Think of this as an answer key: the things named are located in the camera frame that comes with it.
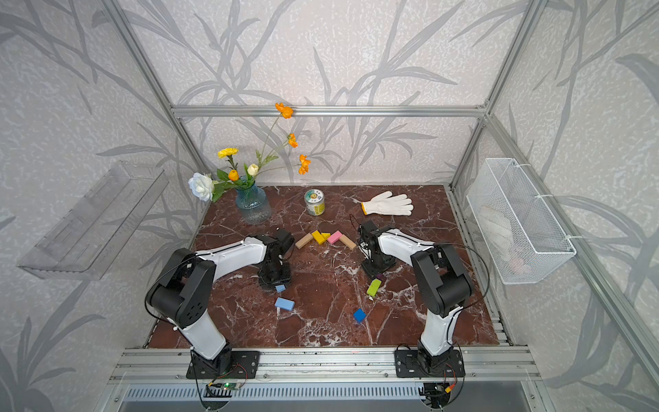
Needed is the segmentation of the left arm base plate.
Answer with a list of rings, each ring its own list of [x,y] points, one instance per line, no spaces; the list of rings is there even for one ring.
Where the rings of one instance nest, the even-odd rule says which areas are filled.
[[[261,353],[256,350],[223,350],[208,360],[190,352],[187,379],[255,379]]]

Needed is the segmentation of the pink rectangular block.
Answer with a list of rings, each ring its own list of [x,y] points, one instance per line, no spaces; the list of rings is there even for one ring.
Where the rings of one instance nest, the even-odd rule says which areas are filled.
[[[341,240],[341,237],[342,237],[342,236],[343,236],[343,234],[342,234],[340,231],[336,231],[335,233],[333,233],[333,234],[328,238],[328,242],[329,242],[331,245],[334,245],[336,242],[338,242],[339,240]]]

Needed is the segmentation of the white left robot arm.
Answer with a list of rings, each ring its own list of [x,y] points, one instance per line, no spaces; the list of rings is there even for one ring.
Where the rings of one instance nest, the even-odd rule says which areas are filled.
[[[291,282],[286,253],[291,233],[279,229],[272,236],[248,236],[209,251],[178,249],[145,295],[145,306],[173,324],[192,346],[192,354],[223,374],[230,368],[231,348],[208,312],[214,282],[247,266],[258,268],[259,285],[275,290]]]

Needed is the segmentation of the natural wood block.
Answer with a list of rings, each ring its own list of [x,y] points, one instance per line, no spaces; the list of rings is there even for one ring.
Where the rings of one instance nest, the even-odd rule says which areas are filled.
[[[340,237],[339,240],[341,241],[341,243],[346,245],[346,247],[348,247],[350,250],[355,250],[355,248],[357,247],[355,242],[353,242],[353,240],[350,240],[350,238],[348,238],[348,236],[344,234]]]
[[[300,240],[298,240],[295,243],[295,246],[298,249],[302,249],[303,247],[308,245],[312,240],[314,240],[314,237],[313,237],[312,233],[307,233],[306,235],[304,235]]]

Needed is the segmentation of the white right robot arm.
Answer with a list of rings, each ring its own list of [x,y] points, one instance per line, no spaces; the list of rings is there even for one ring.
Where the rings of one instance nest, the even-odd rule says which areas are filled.
[[[453,245],[419,240],[397,228],[378,228],[366,221],[358,228],[361,267],[372,279],[398,261],[414,269],[427,320],[417,346],[415,370],[427,376],[446,367],[459,374],[459,352],[452,338],[459,314],[475,293],[475,286]]]

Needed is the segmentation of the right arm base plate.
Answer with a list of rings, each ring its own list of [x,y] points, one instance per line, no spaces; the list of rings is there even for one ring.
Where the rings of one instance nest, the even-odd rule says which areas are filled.
[[[427,350],[399,348],[394,351],[398,378],[464,378],[463,354],[455,347],[442,355],[430,355]]]

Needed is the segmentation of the yellow rectangular block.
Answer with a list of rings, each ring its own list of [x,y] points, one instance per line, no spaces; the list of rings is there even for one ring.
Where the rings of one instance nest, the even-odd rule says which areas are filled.
[[[314,239],[319,245],[323,245],[323,244],[327,241],[327,239],[324,237],[324,235],[323,235],[321,232],[317,231],[317,230],[314,231],[314,232],[312,232],[312,238],[313,238],[313,239]]]

